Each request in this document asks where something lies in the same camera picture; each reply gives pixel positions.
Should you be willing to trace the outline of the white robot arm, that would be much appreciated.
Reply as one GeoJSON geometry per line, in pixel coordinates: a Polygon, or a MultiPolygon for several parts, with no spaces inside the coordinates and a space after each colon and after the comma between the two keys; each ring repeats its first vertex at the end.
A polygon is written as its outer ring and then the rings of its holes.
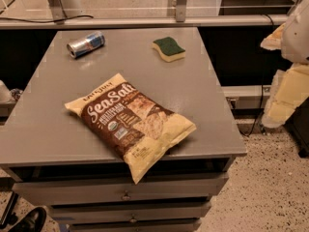
{"type": "Polygon", "coordinates": [[[278,128],[309,98],[309,0],[302,0],[272,34],[261,42],[268,50],[280,49],[292,65],[274,75],[264,108],[262,125],[278,128]]]}

